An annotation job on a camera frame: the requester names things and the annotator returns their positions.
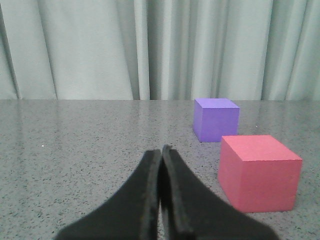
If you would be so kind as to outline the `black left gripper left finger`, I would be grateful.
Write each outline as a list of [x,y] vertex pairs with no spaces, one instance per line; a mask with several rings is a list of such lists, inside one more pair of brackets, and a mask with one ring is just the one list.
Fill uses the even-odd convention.
[[99,208],[62,229],[57,240],[156,240],[159,149],[147,150],[121,188]]

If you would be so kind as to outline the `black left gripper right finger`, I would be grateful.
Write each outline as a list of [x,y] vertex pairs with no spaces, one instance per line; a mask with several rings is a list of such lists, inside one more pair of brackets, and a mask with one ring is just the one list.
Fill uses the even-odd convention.
[[208,189],[177,150],[162,149],[159,196],[169,240],[277,240],[271,227],[245,215]]

